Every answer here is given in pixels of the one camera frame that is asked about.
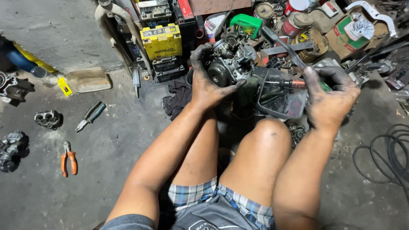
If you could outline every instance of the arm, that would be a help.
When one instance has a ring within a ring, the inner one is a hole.
[[[340,91],[324,92],[319,75],[332,77]],[[313,128],[298,144],[280,171],[273,194],[273,213],[279,230],[317,229],[321,176],[338,128],[360,93],[338,67],[305,69],[309,92],[308,117]]]
[[[185,155],[206,110],[213,108],[243,83],[226,88],[214,85],[201,58],[212,45],[199,46],[191,56],[194,69],[192,100],[179,116],[146,149],[127,178],[107,222],[125,214],[141,214],[159,221],[158,193]]]

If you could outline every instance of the thigh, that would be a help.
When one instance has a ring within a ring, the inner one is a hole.
[[[281,121],[263,119],[240,142],[220,184],[271,207],[274,183],[291,152],[291,134]]]
[[[207,112],[196,131],[184,159],[170,178],[175,185],[199,185],[217,176],[219,132],[213,110]]]

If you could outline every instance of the wire cutters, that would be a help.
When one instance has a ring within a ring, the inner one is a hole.
[[[75,159],[75,152],[71,151],[71,144],[68,141],[64,142],[63,146],[64,154],[61,155],[61,172],[63,177],[68,177],[67,156],[71,162],[71,174],[76,175],[78,173],[78,164]]]
[[[106,105],[102,103],[101,101],[96,102],[91,108],[88,109],[88,111],[85,113],[82,118],[84,119],[79,123],[77,128],[75,129],[76,132],[81,131],[87,124],[93,123],[94,120],[101,115],[102,111],[106,108]]]

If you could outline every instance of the green-handled pliers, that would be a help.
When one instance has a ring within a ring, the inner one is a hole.
[[[101,101],[96,102],[88,111],[85,113],[82,118],[84,119],[79,123],[77,128],[75,129],[76,132],[81,131],[87,124],[94,122],[94,120],[101,115],[102,111],[106,108],[106,105]]]

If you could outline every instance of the hand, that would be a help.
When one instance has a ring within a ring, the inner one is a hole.
[[[338,84],[337,91],[325,92],[319,84],[320,76],[331,77]],[[304,78],[309,93],[308,118],[315,129],[336,135],[361,90],[340,67],[307,67]]]
[[[246,84],[246,80],[239,80],[236,85],[220,88],[214,84],[202,64],[204,55],[209,55],[212,52],[213,45],[206,43],[200,45],[190,56],[190,61],[193,67],[193,89],[192,101],[194,107],[206,111],[218,105],[223,98],[236,92],[242,85]]]

